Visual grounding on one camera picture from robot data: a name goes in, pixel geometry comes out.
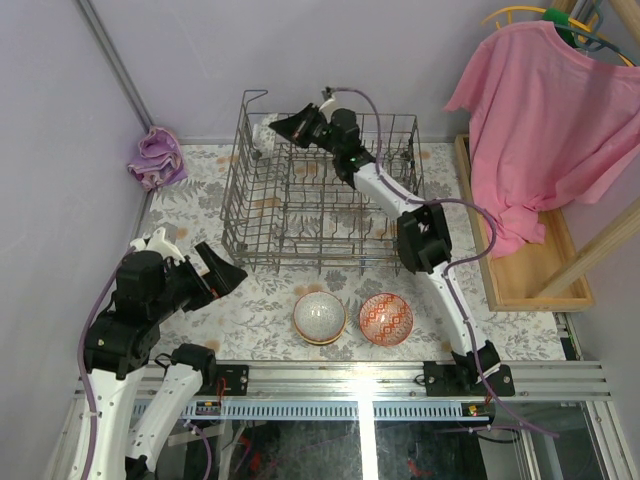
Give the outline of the grey dotted bowl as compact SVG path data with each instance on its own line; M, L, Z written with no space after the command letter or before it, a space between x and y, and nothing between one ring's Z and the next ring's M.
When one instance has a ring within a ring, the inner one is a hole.
M317 291L300 297L293 309L293 325L312 338L326 338L345 329L347 313L333 294Z

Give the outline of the yellow floral bowl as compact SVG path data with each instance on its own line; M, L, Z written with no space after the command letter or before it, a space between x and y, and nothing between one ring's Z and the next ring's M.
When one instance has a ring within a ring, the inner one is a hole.
M337 331L334 335L328 336L326 338L312 338L311 336L307 335L305 332L303 332L302 330L300 330L298 327L295 327L295 332L301 337L301 339L310 344L310 345L315 345L315 346L324 346L324 345L329 345L334 343L335 341L337 341L344 333L345 329L342 328L341 330Z

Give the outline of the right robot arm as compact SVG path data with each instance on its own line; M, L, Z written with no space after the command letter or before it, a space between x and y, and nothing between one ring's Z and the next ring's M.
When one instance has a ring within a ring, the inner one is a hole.
M269 128L298 148L314 146L329 153L337 177L371 199L396 222L402 265L424 278L439 302L458 366L457 385L467 394L478 394L490 385L501 360L491 340L477 329L453 271L462 262L452 259L443 205L463 202L450 198L427 201L393 179L382 164L380 118L376 117L375 122L374 152L364 146L356 113L345 108L326 115L321 107L309 104L296 114L271 122Z

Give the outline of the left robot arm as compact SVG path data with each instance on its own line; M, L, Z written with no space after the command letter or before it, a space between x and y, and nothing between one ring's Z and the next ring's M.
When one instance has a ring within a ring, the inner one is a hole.
M161 324L233 293L246 272L204 242L206 272L165 240L136 239L113 271L83 328L77 350L85 407L72 479L149 479L182 412L197 395L216 405L247 392L248 369L220 365L214 350L184 343L168 354L163 383L136 424L139 386Z

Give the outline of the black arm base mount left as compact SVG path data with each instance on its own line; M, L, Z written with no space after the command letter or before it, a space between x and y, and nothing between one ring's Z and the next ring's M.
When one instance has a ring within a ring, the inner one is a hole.
M214 380L215 394L219 398L244 397L249 386L250 367L239 364L219 364Z

